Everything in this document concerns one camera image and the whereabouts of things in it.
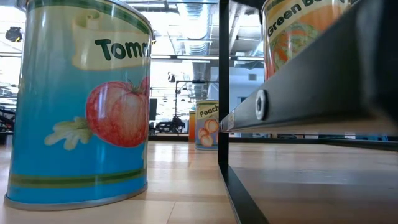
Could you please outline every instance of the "wooden floor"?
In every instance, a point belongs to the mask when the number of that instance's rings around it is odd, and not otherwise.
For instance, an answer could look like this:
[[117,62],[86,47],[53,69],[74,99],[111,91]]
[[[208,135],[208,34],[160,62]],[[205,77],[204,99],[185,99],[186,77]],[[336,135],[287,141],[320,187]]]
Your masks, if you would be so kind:
[[398,223],[398,153],[235,144],[229,164],[270,223]]
[[[0,195],[10,155],[0,148]],[[14,210],[0,197],[0,224],[235,223],[216,157],[185,142],[150,142],[145,193],[65,212]],[[398,153],[230,144],[229,163],[272,224],[398,223]]]
[[64,212],[5,207],[11,150],[0,149],[0,224],[236,223],[217,165],[216,151],[193,144],[150,142],[148,190],[130,200]]

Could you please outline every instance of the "ceiling duct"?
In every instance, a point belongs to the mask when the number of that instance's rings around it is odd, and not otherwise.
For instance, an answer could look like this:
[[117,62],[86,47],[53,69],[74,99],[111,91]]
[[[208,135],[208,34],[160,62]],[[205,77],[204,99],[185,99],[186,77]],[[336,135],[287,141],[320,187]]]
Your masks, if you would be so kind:
[[[185,51],[187,55],[208,55],[210,44],[198,40],[209,38],[209,26],[211,20],[211,4],[177,4],[182,21],[185,23],[183,35],[186,41]],[[192,63],[194,80],[210,80],[210,69],[206,63]],[[208,85],[193,85],[195,98],[201,99],[206,96]]]
[[231,35],[230,35],[230,39],[229,39],[229,51],[232,50],[235,40],[238,36],[238,32],[239,29],[241,28],[241,23],[242,23],[242,17],[244,16],[244,13],[246,12],[246,9],[248,7],[245,5],[239,5],[236,13],[233,17],[233,21],[232,21],[232,30],[231,30]]

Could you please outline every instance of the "peach can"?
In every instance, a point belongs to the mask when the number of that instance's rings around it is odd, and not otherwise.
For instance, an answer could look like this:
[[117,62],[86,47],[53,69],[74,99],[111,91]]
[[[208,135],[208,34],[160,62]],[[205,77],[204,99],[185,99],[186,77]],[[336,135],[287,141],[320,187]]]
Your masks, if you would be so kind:
[[265,79],[317,38],[350,0],[266,0],[262,7]]
[[218,100],[197,101],[195,147],[218,149]]

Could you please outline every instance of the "orange can label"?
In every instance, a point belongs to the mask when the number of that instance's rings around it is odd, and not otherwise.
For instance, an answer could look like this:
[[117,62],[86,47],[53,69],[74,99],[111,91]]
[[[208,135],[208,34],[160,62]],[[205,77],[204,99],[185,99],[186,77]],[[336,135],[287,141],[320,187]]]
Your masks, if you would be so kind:
[[318,37],[349,0],[269,0],[262,10],[266,80]]
[[188,141],[195,142],[195,123],[196,123],[197,113],[196,111],[189,111],[189,130],[188,130]]

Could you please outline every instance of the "giant tomato can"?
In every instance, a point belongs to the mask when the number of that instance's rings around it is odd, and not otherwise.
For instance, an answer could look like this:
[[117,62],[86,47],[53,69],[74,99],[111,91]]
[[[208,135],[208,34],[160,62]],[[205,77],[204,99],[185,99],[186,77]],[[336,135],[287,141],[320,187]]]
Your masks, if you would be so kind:
[[152,35],[118,1],[28,1],[9,206],[92,207],[146,189]]
[[349,0],[266,0],[262,33],[266,80],[349,8]]
[[218,149],[218,100],[198,100],[196,117],[196,149]]

